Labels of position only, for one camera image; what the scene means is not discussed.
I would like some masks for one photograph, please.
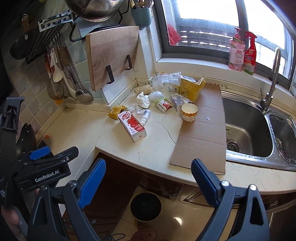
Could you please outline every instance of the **cardboard sheet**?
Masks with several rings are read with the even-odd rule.
[[[226,131],[220,87],[206,84],[195,104],[196,121],[183,121],[170,163],[190,168],[199,158],[209,171],[225,174]]]

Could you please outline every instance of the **window sill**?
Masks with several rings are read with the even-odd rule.
[[[187,75],[201,76],[213,79],[219,79],[242,85],[264,93],[269,92],[271,81],[258,74],[249,75],[244,71],[230,69],[225,64],[216,62],[182,59],[182,58],[161,58],[155,63],[156,72],[180,72]],[[274,98],[281,99],[282,95],[293,98],[292,94],[280,85],[276,85],[273,94]]]

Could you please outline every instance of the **red spray bottle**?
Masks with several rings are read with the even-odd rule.
[[[249,31],[246,31],[246,38],[250,37],[250,47],[244,53],[244,64],[243,70],[250,75],[254,74],[255,64],[256,64],[256,46],[255,46],[255,38],[257,36]]]

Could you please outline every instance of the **kitchen counter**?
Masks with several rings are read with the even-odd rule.
[[[129,106],[134,100],[135,95],[132,95],[125,105]],[[109,118],[108,113],[65,109],[46,131],[45,135],[50,137],[42,137],[53,154],[72,146],[79,149],[79,156],[69,163],[71,175],[60,180],[59,185],[78,179],[97,154],[102,152],[143,171],[196,186],[190,169],[169,164],[182,125],[180,112],[174,108],[166,113],[155,107],[150,107],[150,110],[151,116],[145,125],[147,136],[134,143],[121,123]],[[217,176],[220,180],[228,180],[233,186],[247,187],[253,183],[264,194],[296,191],[296,172],[227,161],[226,174]]]

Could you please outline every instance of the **stainless steel sink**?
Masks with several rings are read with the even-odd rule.
[[[296,126],[292,117],[259,101],[222,91],[226,160],[296,171]]]

